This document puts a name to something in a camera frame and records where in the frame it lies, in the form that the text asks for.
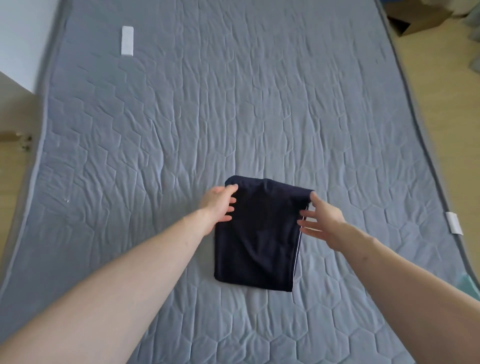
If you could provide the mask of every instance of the bed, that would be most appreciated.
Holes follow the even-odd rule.
[[[235,174],[315,189],[441,279],[475,279],[378,2],[67,0],[54,38],[0,341]],[[324,242],[303,236],[292,293],[213,269],[208,236],[130,363],[413,362]]]

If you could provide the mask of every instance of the left hand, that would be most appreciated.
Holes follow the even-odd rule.
[[[226,213],[234,210],[234,207],[230,206],[230,204],[234,204],[237,201],[232,195],[238,188],[237,184],[231,184],[227,187],[217,186],[204,194],[200,201],[200,209],[209,215],[209,223],[205,235],[212,231],[216,223],[232,220],[232,216],[226,215]]]

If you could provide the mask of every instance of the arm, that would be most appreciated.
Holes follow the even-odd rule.
[[[2,344],[0,363],[127,362],[201,239],[231,219],[237,188],[214,187],[199,210],[77,284]]]
[[[341,252],[418,364],[480,363],[480,302],[348,225],[341,211],[311,195],[301,231]]]

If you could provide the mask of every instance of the white label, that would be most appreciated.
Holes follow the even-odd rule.
[[[133,56],[133,26],[123,26],[121,29],[121,54]]]
[[[450,225],[450,232],[452,234],[463,235],[458,216],[453,212],[445,212],[445,215],[447,216],[448,225]]]

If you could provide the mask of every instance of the navy blue fabric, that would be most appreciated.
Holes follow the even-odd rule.
[[[301,238],[297,220],[311,190],[241,176],[229,184],[239,189],[232,220],[215,228],[215,279],[291,292]]]

